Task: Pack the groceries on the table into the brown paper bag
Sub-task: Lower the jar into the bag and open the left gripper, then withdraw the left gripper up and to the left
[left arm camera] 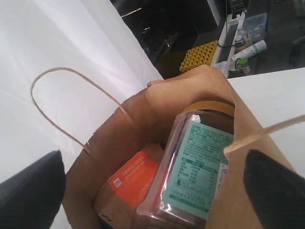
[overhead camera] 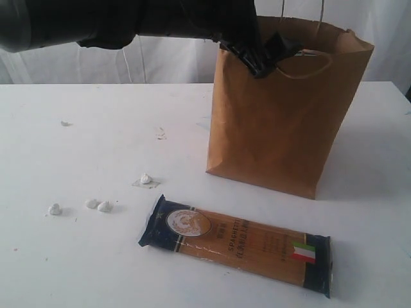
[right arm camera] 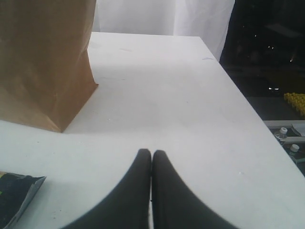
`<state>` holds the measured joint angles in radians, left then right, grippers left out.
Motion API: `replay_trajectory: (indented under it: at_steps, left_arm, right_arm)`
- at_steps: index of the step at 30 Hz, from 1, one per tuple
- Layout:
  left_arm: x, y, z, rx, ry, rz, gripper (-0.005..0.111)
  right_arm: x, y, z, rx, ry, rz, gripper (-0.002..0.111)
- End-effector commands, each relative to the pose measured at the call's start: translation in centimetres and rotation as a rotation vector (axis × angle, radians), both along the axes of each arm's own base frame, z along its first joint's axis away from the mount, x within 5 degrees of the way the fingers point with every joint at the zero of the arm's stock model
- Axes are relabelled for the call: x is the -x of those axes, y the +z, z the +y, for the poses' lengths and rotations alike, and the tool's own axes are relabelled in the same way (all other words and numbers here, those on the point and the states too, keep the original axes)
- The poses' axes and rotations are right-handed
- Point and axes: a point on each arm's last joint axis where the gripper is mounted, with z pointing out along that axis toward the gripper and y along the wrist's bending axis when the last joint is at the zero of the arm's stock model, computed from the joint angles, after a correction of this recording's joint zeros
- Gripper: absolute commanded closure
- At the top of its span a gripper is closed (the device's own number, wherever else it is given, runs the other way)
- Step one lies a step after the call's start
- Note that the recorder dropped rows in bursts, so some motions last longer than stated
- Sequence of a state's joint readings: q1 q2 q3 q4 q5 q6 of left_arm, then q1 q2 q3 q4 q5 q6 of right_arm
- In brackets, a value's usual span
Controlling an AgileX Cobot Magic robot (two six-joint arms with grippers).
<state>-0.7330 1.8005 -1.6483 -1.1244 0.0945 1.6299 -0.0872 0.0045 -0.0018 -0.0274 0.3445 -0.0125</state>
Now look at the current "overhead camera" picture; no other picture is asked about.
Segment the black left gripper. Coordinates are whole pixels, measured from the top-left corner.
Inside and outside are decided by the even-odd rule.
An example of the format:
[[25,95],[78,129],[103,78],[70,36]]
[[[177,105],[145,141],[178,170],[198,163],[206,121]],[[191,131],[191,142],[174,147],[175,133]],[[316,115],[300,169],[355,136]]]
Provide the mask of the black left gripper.
[[278,31],[264,44],[258,28],[254,1],[180,1],[188,21],[188,36],[220,43],[233,54],[254,78],[265,78],[275,64],[303,49]]

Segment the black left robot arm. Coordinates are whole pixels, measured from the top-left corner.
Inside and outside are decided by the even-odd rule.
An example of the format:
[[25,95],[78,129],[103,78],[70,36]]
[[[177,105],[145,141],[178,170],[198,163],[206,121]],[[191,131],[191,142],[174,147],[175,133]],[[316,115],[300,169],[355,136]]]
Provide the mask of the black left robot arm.
[[76,42],[121,49],[136,36],[206,39],[238,58],[255,78],[269,75],[301,44],[263,40],[253,1],[4,0],[1,48],[16,53]]

